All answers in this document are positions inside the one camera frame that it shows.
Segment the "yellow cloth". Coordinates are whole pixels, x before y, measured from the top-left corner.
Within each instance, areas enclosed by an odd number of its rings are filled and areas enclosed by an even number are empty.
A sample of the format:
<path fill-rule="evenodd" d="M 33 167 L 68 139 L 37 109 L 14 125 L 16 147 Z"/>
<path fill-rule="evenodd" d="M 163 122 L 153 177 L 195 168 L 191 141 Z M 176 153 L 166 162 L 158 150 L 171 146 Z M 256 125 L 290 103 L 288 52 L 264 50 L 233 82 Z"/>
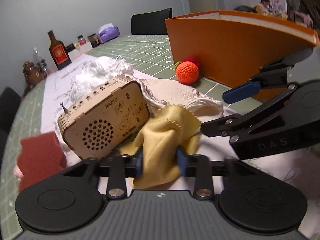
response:
<path fill-rule="evenodd" d="M 176 150 L 182 146 L 188 154 L 195 154 L 200 120 L 191 111 L 179 105 L 158 110 L 137 134 L 133 142 L 120 147 L 120 154 L 134 155 L 143 149 L 143 173 L 133 180 L 137 190 L 149 189 L 175 181 L 180 176 Z"/>

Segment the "red owl sponge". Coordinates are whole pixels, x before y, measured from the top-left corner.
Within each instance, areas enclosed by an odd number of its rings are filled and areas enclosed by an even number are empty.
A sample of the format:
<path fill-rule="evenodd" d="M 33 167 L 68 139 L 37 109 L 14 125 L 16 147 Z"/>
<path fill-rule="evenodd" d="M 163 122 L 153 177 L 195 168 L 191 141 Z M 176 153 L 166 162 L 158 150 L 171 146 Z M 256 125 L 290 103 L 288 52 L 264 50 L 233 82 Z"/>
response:
<path fill-rule="evenodd" d="M 67 166 L 65 154 L 55 132 L 39 134 L 21 140 L 22 151 L 17 158 L 17 167 L 23 176 L 19 192 L 61 172 Z"/>

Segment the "white table runner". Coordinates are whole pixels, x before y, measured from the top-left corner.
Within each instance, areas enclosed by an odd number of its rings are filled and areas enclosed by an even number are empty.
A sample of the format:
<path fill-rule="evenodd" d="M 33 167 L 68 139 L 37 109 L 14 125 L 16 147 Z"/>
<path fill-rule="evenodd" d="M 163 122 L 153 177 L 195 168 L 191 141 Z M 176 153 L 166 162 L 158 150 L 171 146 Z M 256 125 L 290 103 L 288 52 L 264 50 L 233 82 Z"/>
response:
<path fill-rule="evenodd" d="M 67 95 L 67 91 L 71 88 L 71 78 L 80 73 L 80 65 L 82 63 L 94 61 L 96 58 L 82 55 L 66 68 L 50 74 L 46 80 L 41 133 L 55 131 L 66 156 L 67 166 L 78 163 L 80 158 L 64 142 L 57 125 L 57 119 L 62 114 L 63 107 L 72 107 L 75 104 L 69 100 Z M 135 68 L 133 70 L 133 76 L 140 79 L 140 81 L 160 79 L 140 72 Z M 207 93 L 204 93 L 204 95 L 222 103 L 215 95 L 210 96 Z M 244 114 L 260 106 L 260 104 L 254 99 L 246 99 L 240 105 L 240 109 L 223 106 L 224 112 L 222 116 L 233 113 Z M 201 121 L 214 119 L 208 116 L 198 118 Z M 299 188 L 305 194 L 308 201 L 308 210 L 299 230 L 310 239 L 319 239 L 319 145 L 269 157 L 248 159 L 246 163 Z"/>

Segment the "wooden radio box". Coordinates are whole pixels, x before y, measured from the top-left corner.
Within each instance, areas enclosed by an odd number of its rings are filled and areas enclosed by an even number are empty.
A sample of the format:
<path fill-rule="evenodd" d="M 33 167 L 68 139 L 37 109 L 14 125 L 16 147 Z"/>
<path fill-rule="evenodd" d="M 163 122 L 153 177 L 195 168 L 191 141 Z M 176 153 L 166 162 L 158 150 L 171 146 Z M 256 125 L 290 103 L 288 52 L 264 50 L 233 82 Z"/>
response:
<path fill-rule="evenodd" d="M 137 81 L 114 77 L 65 109 L 57 125 L 66 145 L 81 159 L 101 159 L 139 131 L 150 112 Z"/>

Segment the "orange storage box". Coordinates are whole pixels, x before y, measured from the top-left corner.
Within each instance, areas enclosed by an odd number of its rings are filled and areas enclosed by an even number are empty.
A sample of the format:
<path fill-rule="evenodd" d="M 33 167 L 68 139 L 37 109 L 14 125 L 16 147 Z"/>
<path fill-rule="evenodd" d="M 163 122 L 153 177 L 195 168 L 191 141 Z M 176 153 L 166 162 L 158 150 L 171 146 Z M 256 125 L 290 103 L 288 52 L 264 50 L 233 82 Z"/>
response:
<path fill-rule="evenodd" d="M 198 12 L 168 18 L 165 25 L 175 62 L 195 58 L 202 76 L 231 88 L 268 63 L 319 45 L 313 29 L 251 12 Z"/>

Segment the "orange crochet ball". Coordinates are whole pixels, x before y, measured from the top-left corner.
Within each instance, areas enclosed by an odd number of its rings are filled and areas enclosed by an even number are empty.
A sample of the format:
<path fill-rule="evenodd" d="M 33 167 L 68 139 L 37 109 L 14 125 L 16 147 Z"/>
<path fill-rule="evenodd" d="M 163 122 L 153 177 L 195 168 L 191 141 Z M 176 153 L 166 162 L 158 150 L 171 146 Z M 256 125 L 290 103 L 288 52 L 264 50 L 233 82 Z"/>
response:
<path fill-rule="evenodd" d="M 175 63 L 175 73 L 178 82 L 191 85 L 199 79 L 200 63 L 193 57 Z"/>

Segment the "beige cloth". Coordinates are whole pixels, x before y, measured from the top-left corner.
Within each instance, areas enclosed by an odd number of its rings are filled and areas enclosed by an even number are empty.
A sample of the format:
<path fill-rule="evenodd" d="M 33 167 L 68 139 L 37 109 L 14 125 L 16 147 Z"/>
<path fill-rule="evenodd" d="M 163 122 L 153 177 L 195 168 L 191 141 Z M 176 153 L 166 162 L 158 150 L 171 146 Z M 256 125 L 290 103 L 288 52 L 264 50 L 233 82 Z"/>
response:
<path fill-rule="evenodd" d="M 152 113 L 168 105 L 185 107 L 197 117 L 219 118 L 224 109 L 220 101 L 178 81 L 149 79 L 140 81 L 143 96 Z"/>

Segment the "green checked tablecloth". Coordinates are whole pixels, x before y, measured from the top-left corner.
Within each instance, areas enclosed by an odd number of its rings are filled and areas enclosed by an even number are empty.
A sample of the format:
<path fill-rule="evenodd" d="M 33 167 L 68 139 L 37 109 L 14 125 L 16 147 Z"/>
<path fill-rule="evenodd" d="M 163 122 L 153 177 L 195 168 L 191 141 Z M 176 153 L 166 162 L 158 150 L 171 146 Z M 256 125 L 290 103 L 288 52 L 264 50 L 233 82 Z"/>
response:
<path fill-rule="evenodd" d="M 102 44 L 91 51 L 92 56 L 122 56 L 126 62 L 145 74 L 175 80 L 174 63 L 166 35 L 125 35 Z M 13 239 L 21 227 L 15 213 L 18 180 L 13 169 L 21 150 L 20 140 L 37 135 L 41 128 L 44 106 L 44 83 L 37 85 L 22 100 L 7 139 L 1 168 L 1 231 L 3 239 Z"/>

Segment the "white small box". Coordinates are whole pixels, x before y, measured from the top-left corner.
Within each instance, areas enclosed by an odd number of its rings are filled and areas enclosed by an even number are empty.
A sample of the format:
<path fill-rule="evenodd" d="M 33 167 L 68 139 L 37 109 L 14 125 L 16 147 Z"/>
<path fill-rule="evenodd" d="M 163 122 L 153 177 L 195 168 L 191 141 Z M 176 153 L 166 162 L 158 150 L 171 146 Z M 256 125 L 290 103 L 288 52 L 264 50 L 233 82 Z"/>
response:
<path fill-rule="evenodd" d="M 68 53 L 68 56 L 72 61 L 77 59 L 81 55 L 88 53 L 90 50 L 93 49 L 90 42 L 87 42 L 82 46 L 80 46 L 79 43 L 74 43 L 74 45 L 75 45 L 75 49 L 70 53 Z"/>

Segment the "brown bear plush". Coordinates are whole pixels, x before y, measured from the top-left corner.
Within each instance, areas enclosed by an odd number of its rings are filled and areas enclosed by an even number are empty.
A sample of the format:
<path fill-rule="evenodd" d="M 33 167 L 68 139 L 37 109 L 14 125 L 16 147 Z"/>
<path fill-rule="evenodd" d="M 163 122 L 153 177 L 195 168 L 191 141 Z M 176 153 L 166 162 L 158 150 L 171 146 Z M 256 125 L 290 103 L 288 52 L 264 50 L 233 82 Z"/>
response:
<path fill-rule="evenodd" d="M 47 78 L 47 73 L 30 61 L 26 61 L 23 64 L 23 74 L 27 83 L 23 97 L 25 97 L 38 83 Z"/>

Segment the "black chair near left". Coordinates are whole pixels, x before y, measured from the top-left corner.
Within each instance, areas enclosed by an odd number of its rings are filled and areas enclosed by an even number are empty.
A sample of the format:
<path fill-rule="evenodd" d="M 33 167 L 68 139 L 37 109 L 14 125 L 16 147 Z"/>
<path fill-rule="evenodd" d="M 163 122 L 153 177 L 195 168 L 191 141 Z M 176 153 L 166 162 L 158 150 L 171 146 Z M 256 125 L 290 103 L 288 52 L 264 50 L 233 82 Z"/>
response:
<path fill-rule="evenodd" d="M 1 163 L 3 154 L 7 143 L 7 138 L 11 130 L 14 118 L 21 103 L 21 97 L 10 87 L 6 87 L 1 93 L 1 116 L 0 116 L 0 129 L 1 129 Z"/>

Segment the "black lidded jar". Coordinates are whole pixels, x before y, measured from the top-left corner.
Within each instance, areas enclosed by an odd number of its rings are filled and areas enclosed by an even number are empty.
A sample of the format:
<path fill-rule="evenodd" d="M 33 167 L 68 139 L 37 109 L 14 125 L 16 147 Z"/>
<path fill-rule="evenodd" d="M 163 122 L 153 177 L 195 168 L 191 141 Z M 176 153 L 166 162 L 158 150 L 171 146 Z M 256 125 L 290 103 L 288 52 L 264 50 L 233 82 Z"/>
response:
<path fill-rule="evenodd" d="M 73 51 L 75 49 L 75 45 L 73 43 L 69 44 L 66 46 L 66 52 L 70 53 L 71 51 Z"/>

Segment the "clear water bottle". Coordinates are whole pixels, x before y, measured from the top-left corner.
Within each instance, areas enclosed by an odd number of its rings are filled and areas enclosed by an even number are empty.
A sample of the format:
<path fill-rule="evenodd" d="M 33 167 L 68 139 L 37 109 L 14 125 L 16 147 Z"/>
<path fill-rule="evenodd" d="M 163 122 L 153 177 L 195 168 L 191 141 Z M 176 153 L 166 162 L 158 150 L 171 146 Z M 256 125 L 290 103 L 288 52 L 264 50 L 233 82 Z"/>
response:
<path fill-rule="evenodd" d="M 34 62 L 40 68 L 40 70 L 42 70 L 43 73 L 45 73 L 46 75 L 50 74 L 50 71 L 47 67 L 47 63 L 46 63 L 45 59 L 39 53 L 39 50 L 37 49 L 37 47 L 33 48 L 33 59 L 34 59 Z"/>

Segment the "black chair far end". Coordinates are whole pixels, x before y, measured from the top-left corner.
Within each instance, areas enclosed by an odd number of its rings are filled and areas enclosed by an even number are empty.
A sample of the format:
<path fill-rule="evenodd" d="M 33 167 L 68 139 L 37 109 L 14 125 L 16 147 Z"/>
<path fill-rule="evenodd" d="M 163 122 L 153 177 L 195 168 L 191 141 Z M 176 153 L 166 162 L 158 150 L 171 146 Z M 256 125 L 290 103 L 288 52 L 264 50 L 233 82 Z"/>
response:
<path fill-rule="evenodd" d="M 132 35 L 167 35 L 165 20 L 172 17 L 172 8 L 131 16 Z"/>

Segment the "dark glass jar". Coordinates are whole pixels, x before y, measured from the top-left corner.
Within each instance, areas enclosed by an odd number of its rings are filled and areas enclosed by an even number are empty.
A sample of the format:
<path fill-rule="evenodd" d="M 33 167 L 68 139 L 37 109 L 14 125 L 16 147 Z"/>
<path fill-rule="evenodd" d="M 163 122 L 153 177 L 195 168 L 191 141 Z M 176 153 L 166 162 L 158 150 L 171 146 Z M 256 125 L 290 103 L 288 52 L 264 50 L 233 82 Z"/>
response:
<path fill-rule="evenodd" d="M 89 35 L 88 41 L 91 43 L 92 48 L 95 48 L 100 45 L 99 39 L 96 34 Z"/>

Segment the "red label small bottle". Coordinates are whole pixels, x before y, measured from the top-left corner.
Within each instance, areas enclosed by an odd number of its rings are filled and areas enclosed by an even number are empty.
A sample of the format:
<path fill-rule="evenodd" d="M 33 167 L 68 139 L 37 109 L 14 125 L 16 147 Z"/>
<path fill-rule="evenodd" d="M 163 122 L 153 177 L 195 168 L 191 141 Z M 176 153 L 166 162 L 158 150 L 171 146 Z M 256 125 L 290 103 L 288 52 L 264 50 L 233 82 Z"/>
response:
<path fill-rule="evenodd" d="M 78 43 L 80 44 L 80 46 L 86 44 L 86 39 L 83 37 L 83 35 L 79 35 L 78 36 Z"/>

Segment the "brown liquor bottle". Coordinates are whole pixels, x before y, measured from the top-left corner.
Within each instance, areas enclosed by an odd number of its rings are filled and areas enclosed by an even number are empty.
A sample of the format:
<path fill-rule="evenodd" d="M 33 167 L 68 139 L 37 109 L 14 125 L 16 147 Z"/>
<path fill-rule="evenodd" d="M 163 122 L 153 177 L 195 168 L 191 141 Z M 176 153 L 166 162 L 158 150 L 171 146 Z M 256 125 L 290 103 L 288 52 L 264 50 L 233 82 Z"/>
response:
<path fill-rule="evenodd" d="M 62 41 L 55 38 L 52 30 L 48 32 L 48 36 L 51 42 L 49 52 L 54 60 L 57 69 L 61 70 L 69 65 L 72 61 L 66 51 L 65 45 Z"/>

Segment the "purple tissue pack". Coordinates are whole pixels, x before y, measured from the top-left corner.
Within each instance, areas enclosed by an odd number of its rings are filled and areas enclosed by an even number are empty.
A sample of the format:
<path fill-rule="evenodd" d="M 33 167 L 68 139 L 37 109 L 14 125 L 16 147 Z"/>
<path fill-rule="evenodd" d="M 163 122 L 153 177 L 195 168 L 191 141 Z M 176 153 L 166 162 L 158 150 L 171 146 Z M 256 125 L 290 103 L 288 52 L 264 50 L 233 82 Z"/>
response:
<path fill-rule="evenodd" d="M 120 31 L 117 26 L 112 23 L 101 26 L 98 30 L 98 40 L 101 44 L 104 44 L 110 40 L 113 40 L 120 36 Z"/>

